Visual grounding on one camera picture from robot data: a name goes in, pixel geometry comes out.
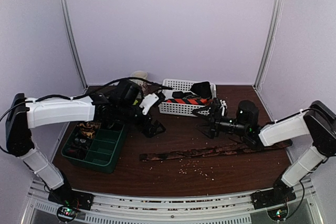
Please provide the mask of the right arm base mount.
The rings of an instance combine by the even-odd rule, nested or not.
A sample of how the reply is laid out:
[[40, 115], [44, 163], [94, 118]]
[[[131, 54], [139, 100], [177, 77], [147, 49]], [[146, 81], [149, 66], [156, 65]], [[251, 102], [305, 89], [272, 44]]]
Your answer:
[[283, 193], [280, 189], [258, 190], [251, 194], [254, 209], [266, 209], [267, 215], [272, 221], [285, 221], [289, 217], [290, 201], [295, 200], [296, 194], [290, 190]]

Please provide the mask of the dark red patterned tie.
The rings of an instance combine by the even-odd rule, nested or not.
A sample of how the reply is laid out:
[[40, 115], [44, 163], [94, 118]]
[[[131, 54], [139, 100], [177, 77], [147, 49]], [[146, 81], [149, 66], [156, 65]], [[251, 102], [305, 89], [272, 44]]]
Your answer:
[[153, 161], [166, 161], [174, 159], [185, 158], [200, 158], [200, 157], [212, 157], [212, 156], [230, 156], [230, 155], [243, 155], [249, 153], [259, 153], [266, 151], [276, 151], [292, 146], [292, 140], [285, 140], [276, 143], [272, 146], [260, 147], [257, 149], [249, 148], [244, 143], [227, 144], [224, 146], [215, 146], [208, 148], [194, 148], [190, 150], [171, 151], [164, 153], [143, 153], [139, 155], [140, 162], [153, 162]]

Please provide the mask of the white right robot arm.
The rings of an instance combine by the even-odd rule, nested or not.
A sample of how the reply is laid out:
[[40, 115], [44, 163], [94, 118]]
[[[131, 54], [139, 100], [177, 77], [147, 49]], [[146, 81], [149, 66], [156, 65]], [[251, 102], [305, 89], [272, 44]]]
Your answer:
[[252, 150], [261, 150], [299, 136], [311, 136], [310, 147], [274, 182], [269, 192], [269, 199], [274, 204], [281, 203], [294, 185], [329, 157], [335, 156], [335, 113], [319, 100], [306, 109], [264, 126], [258, 124], [259, 109], [249, 100], [239, 102], [235, 118], [226, 116], [226, 106], [220, 99], [214, 99], [192, 113], [206, 121], [209, 129], [204, 134], [209, 138], [218, 136], [220, 132], [234, 134]]

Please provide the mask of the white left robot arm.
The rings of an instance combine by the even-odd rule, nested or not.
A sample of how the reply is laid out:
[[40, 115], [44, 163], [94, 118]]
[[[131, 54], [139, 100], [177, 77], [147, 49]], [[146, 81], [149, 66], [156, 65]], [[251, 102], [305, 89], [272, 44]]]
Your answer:
[[152, 119], [149, 110], [162, 101], [163, 98], [155, 93], [145, 96], [139, 103], [135, 103], [134, 98], [107, 97], [102, 93], [81, 97], [48, 95], [39, 99], [19, 93], [2, 116], [6, 119], [3, 152], [20, 158], [45, 182], [57, 200], [71, 205], [76, 197], [66, 175], [34, 144], [31, 130], [64, 122], [93, 121], [107, 126], [113, 121], [121, 121], [134, 124], [146, 137], [154, 137], [165, 132], [165, 127]]

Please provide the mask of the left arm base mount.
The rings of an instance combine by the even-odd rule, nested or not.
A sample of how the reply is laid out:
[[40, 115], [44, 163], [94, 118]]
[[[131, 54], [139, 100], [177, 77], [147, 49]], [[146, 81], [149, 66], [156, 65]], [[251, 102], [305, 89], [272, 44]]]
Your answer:
[[90, 210], [94, 195], [80, 191], [73, 191], [73, 199], [61, 200], [53, 191], [48, 195], [48, 200], [60, 206], [56, 210], [56, 217], [60, 222], [69, 223], [74, 221], [82, 210]]

